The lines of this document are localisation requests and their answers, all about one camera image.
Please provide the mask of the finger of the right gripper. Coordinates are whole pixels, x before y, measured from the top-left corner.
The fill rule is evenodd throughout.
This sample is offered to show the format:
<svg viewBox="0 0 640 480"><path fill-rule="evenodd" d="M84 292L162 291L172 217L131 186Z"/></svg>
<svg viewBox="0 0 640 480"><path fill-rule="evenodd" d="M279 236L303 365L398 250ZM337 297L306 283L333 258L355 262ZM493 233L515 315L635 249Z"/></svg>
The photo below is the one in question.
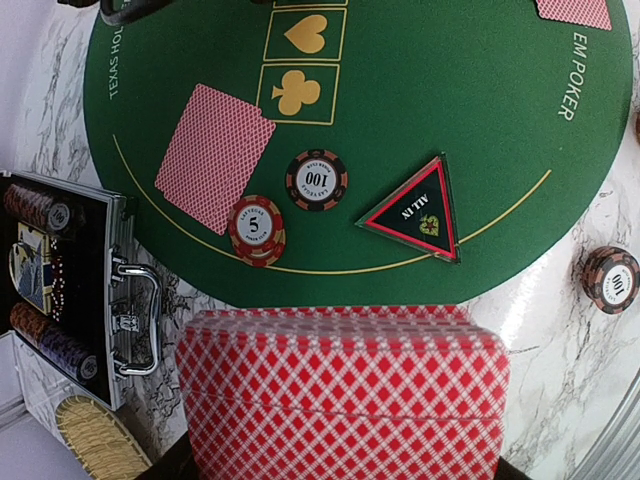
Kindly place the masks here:
<svg viewBox="0 0 640 480"><path fill-rule="evenodd" d="M112 0L100 0L100 15L108 26L124 26L131 24L148 14L149 2L136 0L126 2L116 8Z"/></svg>

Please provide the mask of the red card seat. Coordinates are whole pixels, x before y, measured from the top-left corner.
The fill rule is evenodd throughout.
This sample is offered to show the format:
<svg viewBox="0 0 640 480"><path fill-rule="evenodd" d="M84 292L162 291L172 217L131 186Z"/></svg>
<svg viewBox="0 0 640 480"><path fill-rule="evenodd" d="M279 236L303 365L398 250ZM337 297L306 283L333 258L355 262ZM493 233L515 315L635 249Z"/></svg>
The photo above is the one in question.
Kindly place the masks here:
<svg viewBox="0 0 640 480"><path fill-rule="evenodd" d="M155 187L172 205L222 236L275 129L259 107L198 84L174 130Z"/></svg>
<svg viewBox="0 0 640 480"><path fill-rule="evenodd" d="M543 19L612 30L605 0L536 0L535 3Z"/></svg>

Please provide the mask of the red chips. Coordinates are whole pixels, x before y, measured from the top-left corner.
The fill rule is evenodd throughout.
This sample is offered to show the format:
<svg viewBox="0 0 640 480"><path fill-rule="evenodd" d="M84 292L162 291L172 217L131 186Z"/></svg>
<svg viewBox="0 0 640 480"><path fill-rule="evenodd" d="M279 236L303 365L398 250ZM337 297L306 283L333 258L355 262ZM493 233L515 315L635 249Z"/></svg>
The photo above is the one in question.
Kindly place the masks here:
<svg viewBox="0 0 640 480"><path fill-rule="evenodd" d="M284 253L286 230L283 216L267 197L242 197L231 210L228 231L234 251L252 267L270 266Z"/></svg>

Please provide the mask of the black triangular all-in button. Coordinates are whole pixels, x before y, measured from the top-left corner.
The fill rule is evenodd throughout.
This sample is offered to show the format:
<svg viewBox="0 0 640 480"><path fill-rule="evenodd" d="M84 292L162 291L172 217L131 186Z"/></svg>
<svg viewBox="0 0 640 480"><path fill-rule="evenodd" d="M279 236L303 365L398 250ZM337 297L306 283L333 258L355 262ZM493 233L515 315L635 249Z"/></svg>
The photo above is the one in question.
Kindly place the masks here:
<svg viewBox="0 0 640 480"><path fill-rule="evenodd" d="M459 236L446 155L436 155L367 211L356 225L440 260L459 263Z"/></svg>

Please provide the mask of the red playing card deck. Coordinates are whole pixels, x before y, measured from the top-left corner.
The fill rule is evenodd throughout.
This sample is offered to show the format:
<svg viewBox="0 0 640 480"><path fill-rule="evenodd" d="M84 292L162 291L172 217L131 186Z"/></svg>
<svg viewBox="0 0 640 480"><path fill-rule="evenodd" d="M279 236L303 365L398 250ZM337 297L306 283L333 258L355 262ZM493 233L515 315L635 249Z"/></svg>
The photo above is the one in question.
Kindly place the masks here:
<svg viewBox="0 0 640 480"><path fill-rule="evenodd" d="M176 353L205 479L490 479L509 361L454 306L203 311Z"/></svg>

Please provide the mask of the red card bottom seat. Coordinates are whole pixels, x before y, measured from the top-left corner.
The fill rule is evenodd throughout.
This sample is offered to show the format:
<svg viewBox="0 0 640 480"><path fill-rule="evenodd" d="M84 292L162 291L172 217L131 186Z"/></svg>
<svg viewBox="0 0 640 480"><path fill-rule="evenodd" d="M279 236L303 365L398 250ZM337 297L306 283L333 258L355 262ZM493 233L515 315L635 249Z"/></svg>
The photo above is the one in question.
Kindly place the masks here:
<svg viewBox="0 0 640 480"><path fill-rule="evenodd" d="M535 3L543 19L612 30L605 0L536 0Z"/></svg>

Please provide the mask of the dark brown poker chip stack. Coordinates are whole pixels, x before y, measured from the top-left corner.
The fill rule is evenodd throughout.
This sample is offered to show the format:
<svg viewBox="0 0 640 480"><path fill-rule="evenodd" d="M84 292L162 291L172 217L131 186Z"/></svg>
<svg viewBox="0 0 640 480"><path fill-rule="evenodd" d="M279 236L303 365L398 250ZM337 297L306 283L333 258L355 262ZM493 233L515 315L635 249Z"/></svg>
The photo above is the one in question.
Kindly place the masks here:
<svg viewBox="0 0 640 480"><path fill-rule="evenodd" d="M619 247L596 248L587 257L581 283L601 311L622 313L639 294L639 262Z"/></svg>

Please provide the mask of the red poker chip stack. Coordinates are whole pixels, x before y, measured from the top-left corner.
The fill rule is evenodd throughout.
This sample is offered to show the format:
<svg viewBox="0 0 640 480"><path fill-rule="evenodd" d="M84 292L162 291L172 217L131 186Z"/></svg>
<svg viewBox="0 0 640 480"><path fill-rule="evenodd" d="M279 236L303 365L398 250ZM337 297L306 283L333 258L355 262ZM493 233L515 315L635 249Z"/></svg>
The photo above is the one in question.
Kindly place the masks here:
<svg viewBox="0 0 640 480"><path fill-rule="evenodd" d="M640 112L637 112L635 115L635 134L638 143L640 142Z"/></svg>

